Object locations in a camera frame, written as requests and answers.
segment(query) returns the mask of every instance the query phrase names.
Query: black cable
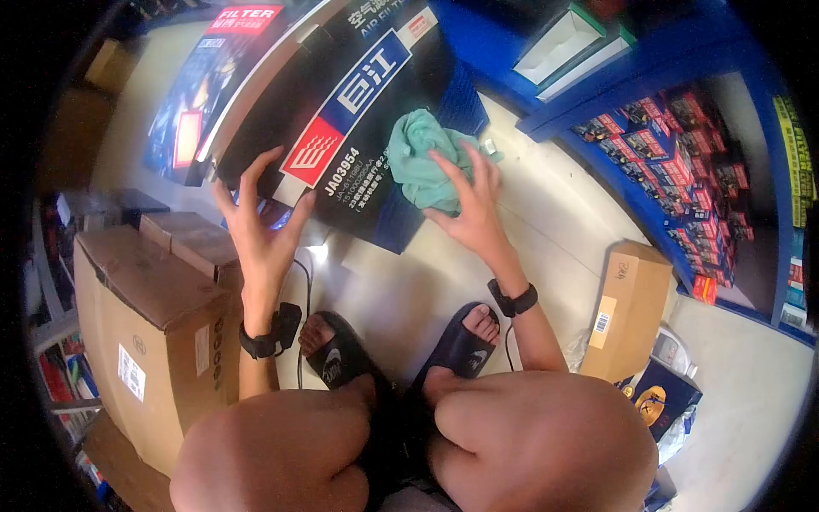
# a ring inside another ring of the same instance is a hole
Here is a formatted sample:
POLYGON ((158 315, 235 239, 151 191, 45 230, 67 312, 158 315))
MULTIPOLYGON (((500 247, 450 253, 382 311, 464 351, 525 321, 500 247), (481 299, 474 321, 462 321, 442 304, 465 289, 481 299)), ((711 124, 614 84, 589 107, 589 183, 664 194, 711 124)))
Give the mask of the black cable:
MULTIPOLYGON (((301 267, 302 270, 305 271, 305 278, 307 279, 307 306, 306 306, 306 315, 305 315, 305 322, 310 317, 310 294, 313 291, 313 277, 310 275, 310 272, 307 270, 307 267, 304 266, 299 260, 293 260, 293 263, 296 263, 301 267)), ((299 389, 304 389, 304 383, 302 382, 301 377, 301 344, 299 343, 299 358, 298 362, 296 362, 296 379, 299 383, 299 389)))
POLYGON ((514 366, 512 365, 512 356, 509 355, 509 331, 512 330, 512 324, 509 324, 509 328, 506 329, 506 339, 504 340, 504 347, 506 348, 506 360, 509 362, 509 370, 514 372, 514 366))

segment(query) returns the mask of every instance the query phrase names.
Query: brown cardboard box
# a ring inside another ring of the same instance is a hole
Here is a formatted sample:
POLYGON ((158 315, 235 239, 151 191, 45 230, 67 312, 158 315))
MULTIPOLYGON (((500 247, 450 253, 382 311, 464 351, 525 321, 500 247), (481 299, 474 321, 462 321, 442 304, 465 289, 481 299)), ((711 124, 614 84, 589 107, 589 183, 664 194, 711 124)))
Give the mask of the brown cardboard box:
POLYGON ((183 435, 228 403, 216 343, 230 294, 130 226, 80 233, 79 327, 100 398, 139 457, 170 475, 183 435))
POLYGON ((581 374, 616 383, 645 367, 671 271, 671 263, 653 247, 631 241, 612 247, 581 374))
POLYGON ((83 450, 134 512, 174 512, 170 479, 139 459, 104 409, 94 420, 83 450))
POLYGON ((143 215, 139 233, 230 291, 233 314, 225 317, 221 364, 231 367, 224 376, 228 403, 238 401, 239 324, 242 322, 244 280, 230 234, 193 211, 143 215))
POLYGON ((85 79, 103 91, 120 94, 135 66, 136 59, 123 43, 105 39, 85 72, 85 79))

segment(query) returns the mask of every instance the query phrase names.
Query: plastic bottle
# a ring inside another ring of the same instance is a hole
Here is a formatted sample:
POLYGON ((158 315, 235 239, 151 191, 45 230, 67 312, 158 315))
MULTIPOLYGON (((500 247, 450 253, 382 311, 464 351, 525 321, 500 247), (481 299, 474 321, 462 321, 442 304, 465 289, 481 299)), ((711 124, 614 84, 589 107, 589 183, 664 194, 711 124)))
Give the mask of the plastic bottle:
POLYGON ((691 361, 686 344, 662 325, 657 331, 651 357, 677 375, 694 378, 697 373, 697 365, 691 361))

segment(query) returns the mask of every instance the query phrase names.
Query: stacked boxes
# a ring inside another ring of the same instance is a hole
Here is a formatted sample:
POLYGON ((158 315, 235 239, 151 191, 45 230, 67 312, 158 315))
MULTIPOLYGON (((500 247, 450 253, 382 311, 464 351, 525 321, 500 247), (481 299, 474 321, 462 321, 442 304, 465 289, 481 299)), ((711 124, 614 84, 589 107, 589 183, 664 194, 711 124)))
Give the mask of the stacked boxes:
POLYGON ((661 91, 572 130, 663 209, 666 233, 695 272, 698 300, 713 304, 717 286, 733 287, 736 241, 753 240, 750 186, 739 144, 702 91, 661 91))

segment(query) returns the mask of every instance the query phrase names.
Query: person's right hand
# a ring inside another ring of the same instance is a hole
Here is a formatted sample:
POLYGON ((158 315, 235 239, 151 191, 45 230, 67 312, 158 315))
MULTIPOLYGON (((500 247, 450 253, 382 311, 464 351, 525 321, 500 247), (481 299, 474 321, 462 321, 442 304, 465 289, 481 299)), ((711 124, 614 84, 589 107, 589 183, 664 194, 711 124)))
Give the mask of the person's right hand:
POLYGON ((474 185, 457 165, 435 151, 429 152, 455 186, 461 204, 460 215, 453 219, 434 208, 425 209, 423 214, 492 267, 513 251, 495 211, 495 200, 500 193, 500 170, 471 144, 464 143, 463 147, 472 161, 474 185))

